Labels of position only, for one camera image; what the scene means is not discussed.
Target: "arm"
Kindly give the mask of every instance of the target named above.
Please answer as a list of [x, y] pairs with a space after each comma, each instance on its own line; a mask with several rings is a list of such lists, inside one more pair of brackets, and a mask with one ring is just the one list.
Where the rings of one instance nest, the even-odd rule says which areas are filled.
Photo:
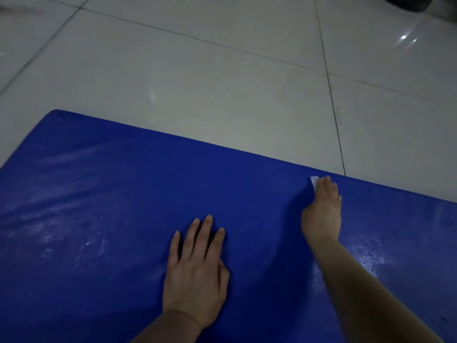
[[322, 271], [346, 339], [351, 343], [442, 343], [338, 242], [340, 212], [336, 184], [329, 177], [319, 179], [316, 198], [302, 213], [302, 231]]
[[195, 219], [182, 247], [180, 233], [171, 240], [164, 283], [163, 312], [131, 343], [194, 343], [216, 320], [227, 296], [230, 273], [220, 259], [225, 230], [219, 229], [208, 247], [213, 217], [207, 216], [197, 233]]

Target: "bare hand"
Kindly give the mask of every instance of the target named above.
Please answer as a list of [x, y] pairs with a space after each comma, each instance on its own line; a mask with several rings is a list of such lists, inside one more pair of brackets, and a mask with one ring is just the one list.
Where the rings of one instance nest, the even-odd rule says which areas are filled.
[[171, 240], [163, 312], [186, 313], [204, 329], [214, 323], [225, 302], [230, 273], [220, 259], [225, 230], [217, 231], [208, 248], [213, 217], [206, 217], [197, 235], [199, 224], [200, 220], [195, 219], [189, 227], [181, 259], [178, 257], [179, 231]]
[[302, 232], [312, 250], [326, 241], [337, 241], [341, 228], [341, 196], [329, 176], [319, 178], [315, 199], [302, 212]]

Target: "tiled floor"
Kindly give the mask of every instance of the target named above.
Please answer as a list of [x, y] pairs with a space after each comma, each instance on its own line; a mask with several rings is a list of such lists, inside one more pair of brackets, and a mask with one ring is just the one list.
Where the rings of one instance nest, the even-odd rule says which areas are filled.
[[0, 164], [59, 108], [457, 202], [456, 24], [383, 0], [0, 5]]

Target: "person's left hand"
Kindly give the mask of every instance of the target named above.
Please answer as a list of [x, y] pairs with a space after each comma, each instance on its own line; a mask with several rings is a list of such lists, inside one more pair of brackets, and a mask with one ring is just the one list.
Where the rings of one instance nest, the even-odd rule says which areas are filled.
[[213, 217], [206, 217], [197, 234], [199, 224], [200, 220], [195, 219], [189, 227], [181, 259], [178, 257], [179, 231], [171, 240], [163, 312], [186, 313], [204, 329], [214, 323], [225, 302], [230, 273], [220, 259], [225, 230], [220, 228], [208, 247]]

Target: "blue surface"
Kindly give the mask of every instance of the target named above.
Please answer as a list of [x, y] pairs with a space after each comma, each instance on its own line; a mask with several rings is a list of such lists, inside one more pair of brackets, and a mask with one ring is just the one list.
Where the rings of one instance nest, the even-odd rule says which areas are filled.
[[[201, 342], [342, 342], [299, 229], [327, 173], [65, 111], [0, 171], [2, 342], [127, 342], [159, 313], [173, 232], [227, 230], [228, 298]], [[457, 342], [457, 204], [332, 175], [341, 241]]]

